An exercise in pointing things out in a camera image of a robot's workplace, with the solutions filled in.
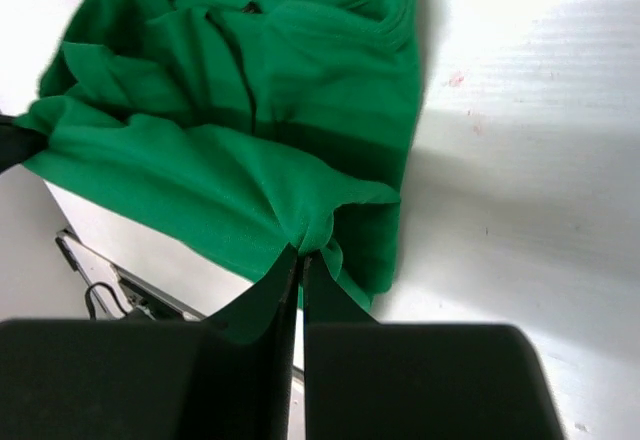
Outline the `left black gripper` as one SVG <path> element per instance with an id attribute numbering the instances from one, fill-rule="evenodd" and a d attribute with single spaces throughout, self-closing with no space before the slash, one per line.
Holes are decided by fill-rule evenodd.
<path id="1" fill-rule="evenodd" d="M 48 146 L 46 135 L 20 127 L 14 120 L 12 116 L 1 115 L 0 173 L 22 164 Z"/>

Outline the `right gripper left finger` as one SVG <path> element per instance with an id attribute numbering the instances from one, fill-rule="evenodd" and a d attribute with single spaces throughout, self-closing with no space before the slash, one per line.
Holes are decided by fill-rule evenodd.
<path id="1" fill-rule="evenodd" d="M 5 439 L 283 439 L 297 256 L 200 321 L 1 325 Z"/>

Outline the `green t shirt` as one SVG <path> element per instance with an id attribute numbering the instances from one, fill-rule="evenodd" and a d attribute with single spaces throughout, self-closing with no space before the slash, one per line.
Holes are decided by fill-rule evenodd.
<path id="1" fill-rule="evenodd" d="M 16 118 L 29 170 L 252 282 L 319 253 L 393 281 L 423 94 L 417 0 L 84 0 Z"/>

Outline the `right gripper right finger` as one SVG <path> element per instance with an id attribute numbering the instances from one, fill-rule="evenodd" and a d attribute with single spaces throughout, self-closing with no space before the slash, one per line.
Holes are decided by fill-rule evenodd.
<path id="1" fill-rule="evenodd" d="M 508 324 L 380 323 L 305 259 L 309 439 L 561 439 L 538 355 Z"/>

